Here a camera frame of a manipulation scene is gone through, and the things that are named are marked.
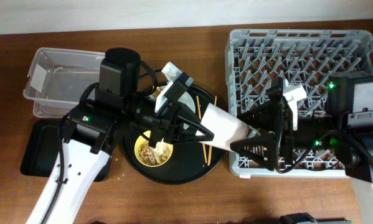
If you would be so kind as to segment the pink cup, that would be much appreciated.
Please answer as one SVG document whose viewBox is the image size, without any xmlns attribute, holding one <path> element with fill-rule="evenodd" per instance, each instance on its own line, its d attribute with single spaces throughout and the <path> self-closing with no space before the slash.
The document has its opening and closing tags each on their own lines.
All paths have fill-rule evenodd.
<svg viewBox="0 0 373 224">
<path fill-rule="evenodd" d="M 226 151 L 231 151 L 231 143 L 246 139 L 249 130 L 246 123 L 212 103 L 208 104 L 201 125 L 212 132 L 214 138 L 211 141 L 199 142 Z"/>
</svg>

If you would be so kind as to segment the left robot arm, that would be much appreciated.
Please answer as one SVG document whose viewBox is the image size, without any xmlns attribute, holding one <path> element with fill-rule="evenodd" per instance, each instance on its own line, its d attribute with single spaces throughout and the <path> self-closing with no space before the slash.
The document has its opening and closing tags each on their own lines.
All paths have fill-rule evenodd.
<svg viewBox="0 0 373 224">
<path fill-rule="evenodd" d="M 179 101 L 192 78 L 181 72 L 157 106 L 152 90 L 139 91 L 139 71 L 148 68 L 139 53 L 127 48 L 106 51 L 99 81 L 89 85 L 79 103 L 65 114 L 57 130 L 58 156 L 30 215 L 29 223 L 72 223 L 98 173 L 116 145 L 132 129 L 150 131 L 149 145 L 211 141 L 212 131 Z"/>
</svg>

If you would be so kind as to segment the food scraps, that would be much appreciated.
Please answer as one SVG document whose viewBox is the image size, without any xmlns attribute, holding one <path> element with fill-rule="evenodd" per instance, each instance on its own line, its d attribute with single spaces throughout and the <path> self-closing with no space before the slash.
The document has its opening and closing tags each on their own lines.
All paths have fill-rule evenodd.
<svg viewBox="0 0 373 224">
<path fill-rule="evenodd" d="M 156 147 L 150 147 L 145 141 L 138 149 L 138 155 L 144 164 L 158 166 L 165 163 L 172 153 L 171 146 L 165 142 L 158 142 Z"/>
</svg>

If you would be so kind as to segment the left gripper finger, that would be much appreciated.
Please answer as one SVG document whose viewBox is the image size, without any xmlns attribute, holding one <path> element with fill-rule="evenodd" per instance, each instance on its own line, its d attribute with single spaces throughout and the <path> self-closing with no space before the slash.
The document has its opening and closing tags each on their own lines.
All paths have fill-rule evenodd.
<svg viewBox="0 0 373 224">
<path fill-rule="evenodd" d="M 206 142 L 212 141 L 214 135 L 212 133 L 207 133 L 205 135 L 196 136 L 195 134 L 178 134 L 173 136 L 170 140 L 171 144 L 182 144 L 187 142 Z"/>
<path fill-rule="evenodd" d="M 199 117 L 193 113 L 184 103 L 177 103 L 179 109 L 176 112 L 176 126 L 178 134 L 195 134 L 196 136 L 212 133 L 201 124 Z"/>
</svg>

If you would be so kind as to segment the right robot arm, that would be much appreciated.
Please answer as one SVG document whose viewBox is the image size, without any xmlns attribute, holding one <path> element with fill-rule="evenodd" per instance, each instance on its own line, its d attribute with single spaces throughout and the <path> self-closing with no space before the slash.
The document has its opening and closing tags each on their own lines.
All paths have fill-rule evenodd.
<svg viewBox="0 0 373 224">
<path fill-rule="evenodd" d="M 301 85 L 278 77 L 269 100 L 237 118 L 266 134 L 234 141 L 233 152 L 286 174 L 310 152 L 333 151 L 344 165 L 366 223 L 373 223 L 373 75 L 338 72 L 328 78 L 324 117 L 298 117 L 297 102 L 307 97 Z"/>
</svg>

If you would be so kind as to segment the wooden chopstick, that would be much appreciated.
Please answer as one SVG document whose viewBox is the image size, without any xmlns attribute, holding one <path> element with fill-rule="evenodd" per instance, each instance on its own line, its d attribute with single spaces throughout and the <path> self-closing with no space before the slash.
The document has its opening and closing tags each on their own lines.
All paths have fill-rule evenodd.
<svg viewBox="0 0 373 224">
<path fill-rule="evenodd" d="M 196 96 L 196 102 L 197 102 L 198 116 L 199 116 L 199 119 L 201 120 L 202 116 L 201 116 L 201 104 L 200 104 L 199 96 Z M 206 149 L 205 149 L 205 144 L 204 143 L 202 143 L 202 150 L 203 150 L 203 155 L 204 155 L 205 163 L 207 163 L 207 153 L 206 153 Z"/>
<path fill-rule="evenodd" d="M 215 99 L 214 99 L 214 106 L 217 105 L 217 96 L 215 96 Z M 207 158 L 207 165 L 210 166 L 211 165 L 211 159 L 212 159 L 212 146 L 210 145 L 209 146 L 209 153 L 208 153 L 208 158 Z"/>
</svg>

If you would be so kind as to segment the yellow bowl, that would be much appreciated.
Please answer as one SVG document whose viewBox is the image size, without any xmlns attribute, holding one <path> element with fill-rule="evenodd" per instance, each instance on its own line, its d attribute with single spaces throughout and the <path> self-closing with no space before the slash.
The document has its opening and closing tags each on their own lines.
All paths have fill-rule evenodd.
<svg viewBox="0 0 373 224">
<path fill-rule="evenodd" d="M 137 160 L 142 165 L 159 167 L 171 158 L 173 145 L 160 141 L 156 143 L 156 147 L 150 147 L 149 141 L 139 136 L 135 142 L 134 150 Z"/>
</svg>

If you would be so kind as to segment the gold candy wrapper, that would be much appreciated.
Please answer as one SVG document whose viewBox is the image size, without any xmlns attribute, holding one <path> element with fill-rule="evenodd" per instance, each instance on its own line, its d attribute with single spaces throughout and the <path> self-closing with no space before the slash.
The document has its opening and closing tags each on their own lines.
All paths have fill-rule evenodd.
<svg viewBox="0 0 373 224">
<path fill-rule="evenodd" d="M 153 98 L 156 99 L 160 93 L 162 92 L 162 89 L 160 87 L 157 87 L 156 91 L 153 93 Z"/>
</svg>

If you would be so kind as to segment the grey plate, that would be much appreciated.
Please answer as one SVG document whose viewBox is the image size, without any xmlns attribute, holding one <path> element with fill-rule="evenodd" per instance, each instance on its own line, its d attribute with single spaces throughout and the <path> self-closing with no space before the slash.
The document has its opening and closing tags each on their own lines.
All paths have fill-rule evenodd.
<svg viewBox="0 0 373 224">
<path fill-rule="evenodd" d="M 159 86 L 162 91 L 166 88 L 166 85 L 162 85 L 162 86 Z M 188 94 L 188 92 L 185 92 L 179 99 L 178 99 L 179 102 L 181 103 L 184 103 L 193 113 L 196 112 L 196 105 L 195 105 L 195 102 L 194 100 L 192 99 L 192 96 L 190 94 Z"/>
</svg>

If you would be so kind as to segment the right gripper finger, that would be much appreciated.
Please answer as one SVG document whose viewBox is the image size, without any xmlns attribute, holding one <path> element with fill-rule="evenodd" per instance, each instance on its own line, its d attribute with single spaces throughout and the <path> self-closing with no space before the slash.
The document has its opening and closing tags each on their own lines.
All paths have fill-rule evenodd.
<svg viewBox="0 0 373 224">
<path fill-rule="evenodd" d="M 239 114 L 237 118 L 253 128 L 275 128 L 278 107 L 272 101 Z"/>
<path fill-rule="evenodd" d="M 276 135 L 274 133 L 232 142 L 230 148 L 233 152 L 253 160 L 268 170 L 275 170 Z"/>
</svg>

